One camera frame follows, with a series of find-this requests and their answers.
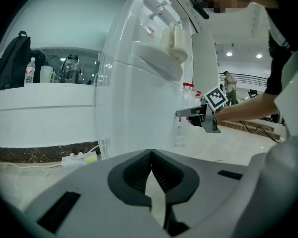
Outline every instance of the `person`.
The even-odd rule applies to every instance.
[[[226,90],[226,97],[228,102],[226,103],[227,106],[229,106],[231,100],[232,100],[232,105],[237,104],[236,102],[236,83],[237,80],[229,74],[228,71],[225,71],[223,73],[225,75],[224,79],[224,87]]]
[[[250,3],[265,7],[270,23],[269,53],[271,75],[264,93],[251,100],[216,111],[221,120],[250,120],[278,112],[274,103],[282,91],[282,69],[292,53],[298,50],[298,0],[203,0],[204,8],[246,8]]]

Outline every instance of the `glass kettle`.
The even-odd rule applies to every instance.
[[[61,69],[61,83],[78,84],[80,63],[77,55],[69,55]]]

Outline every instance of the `dark pants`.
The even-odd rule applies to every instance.
[[[231,100],[232,100],[232,105],[237,104],[236,103],[236,92],[235,92],[235,90],[232,90],[231,92],[226,93],[226,97],[228,99],[228,102],[226,103],[227,106],[229,106]]]

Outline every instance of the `black sleeve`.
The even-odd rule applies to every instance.
[[[279,46],[269,33],[269,54],[272,57],[271,74],[267,79],[265,93],[279,95],[282,91],[282,70],[291,56],[291,52],[285,47]]]

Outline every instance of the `black rectangular slot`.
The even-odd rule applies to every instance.
[[[79,199],[80,194],[75,192],[66,192],[38,221],[38,224],[55,233],[59,226],[62,224],[65,217],[71,211],[73,206]]]
[[[238,174],[238,173],[234,173],[234,172],[230,172],[230,171],[226,171],[226,170],[219,171],[218,175],[228,177],[228,178],[232,178],[232,179],[235,179],[235,180],[241,180],[241,178],[243,176],[242,174]]]

